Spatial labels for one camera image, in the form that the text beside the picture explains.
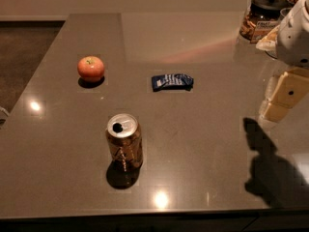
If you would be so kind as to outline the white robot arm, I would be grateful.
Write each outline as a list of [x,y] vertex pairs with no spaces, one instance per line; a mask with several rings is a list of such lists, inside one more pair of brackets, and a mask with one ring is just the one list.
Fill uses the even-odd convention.
[[278,123],[309,93],[309,0],[298,0],[256,47],[288,65],[270,78],[260,108],[262,118]]

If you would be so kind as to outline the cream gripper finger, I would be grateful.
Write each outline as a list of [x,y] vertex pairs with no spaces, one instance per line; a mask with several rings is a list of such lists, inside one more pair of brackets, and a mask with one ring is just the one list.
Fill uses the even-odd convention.
[[284,71],[270,100],[263,100],[260,115],[278,123],[309,93],[309,71]]
[[274,75],[269,79],[267,83],[266,91],[265,91],[265,98],[267,100],[270,100],[272,94],[274,93],[274,90],[278,83],[278,79],[279,79],[278,75]]

